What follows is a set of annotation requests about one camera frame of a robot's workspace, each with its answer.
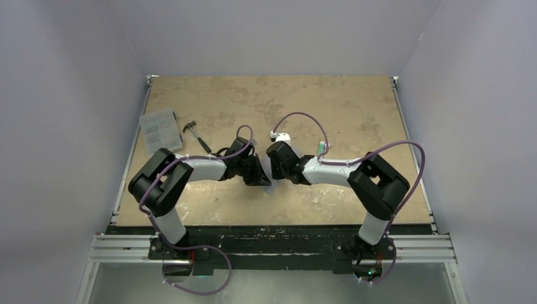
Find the grey envelope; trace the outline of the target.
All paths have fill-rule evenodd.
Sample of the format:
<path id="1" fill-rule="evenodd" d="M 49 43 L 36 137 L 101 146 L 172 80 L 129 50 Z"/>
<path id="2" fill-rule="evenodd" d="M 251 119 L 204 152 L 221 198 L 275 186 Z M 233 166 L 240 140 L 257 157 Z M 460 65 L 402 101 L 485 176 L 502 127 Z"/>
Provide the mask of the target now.
<path id="1" fill-rule="evenodd" d="M 277 184 L 272 184 L 271 186 L 268 186 L 266 190 L 267 194 L 272 195 L 275 192 L 276 188 Z"/>

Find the green white glue stick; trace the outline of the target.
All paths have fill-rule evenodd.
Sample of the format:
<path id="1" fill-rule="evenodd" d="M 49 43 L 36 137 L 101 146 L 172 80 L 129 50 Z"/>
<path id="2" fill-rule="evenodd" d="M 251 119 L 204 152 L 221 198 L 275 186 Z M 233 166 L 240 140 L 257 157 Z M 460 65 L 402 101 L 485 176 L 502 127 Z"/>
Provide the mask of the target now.
<path id="1" fill-rule="evenodd" d="M 325 141 L 321 141 L 319 142 L 319 152 L 318 152 L 318 155 L 319 156 L 322 156 L 322 155 L 325 155 L 327 153 L 327 142 Z"/>

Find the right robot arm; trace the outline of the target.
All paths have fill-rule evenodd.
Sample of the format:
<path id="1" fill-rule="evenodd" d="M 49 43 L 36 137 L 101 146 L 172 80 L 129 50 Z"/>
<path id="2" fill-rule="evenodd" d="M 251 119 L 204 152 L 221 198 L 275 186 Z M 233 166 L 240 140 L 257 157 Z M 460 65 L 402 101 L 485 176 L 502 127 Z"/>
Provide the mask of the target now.
<path id="1" fill-rule="evenodd" d="M 275 180 L 352 189 L 367 211 L 355 241 L 357 253 L 370 258 L 380 250 L 380 240 L 410 189 L 407 179 L 384 158 L 369 153 L 364 161 L 334 161 L 327 165 L 314 155 L 297 156 L 284 141 L 274 142 L 266 154 Z"/>

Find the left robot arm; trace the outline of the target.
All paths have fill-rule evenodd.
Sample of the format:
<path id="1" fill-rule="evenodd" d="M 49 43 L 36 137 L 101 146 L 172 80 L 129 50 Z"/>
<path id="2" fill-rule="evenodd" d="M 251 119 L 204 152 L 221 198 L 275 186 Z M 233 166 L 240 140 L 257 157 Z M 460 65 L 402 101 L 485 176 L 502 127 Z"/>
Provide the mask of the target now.
<path id="1" fill-rule="evenodd" d="M 160 148 L 135 174 L 127 187 L 140 209 L 165 237 L 164 250 L 174 259 L 187 255 L 185 226 L 175 209 L 190 182 L 227 181 L 241 177 L 246 186 L 272 185 L 254 144 L 237 137 L 229 147 L 206 156 L 177 156 Z"/>

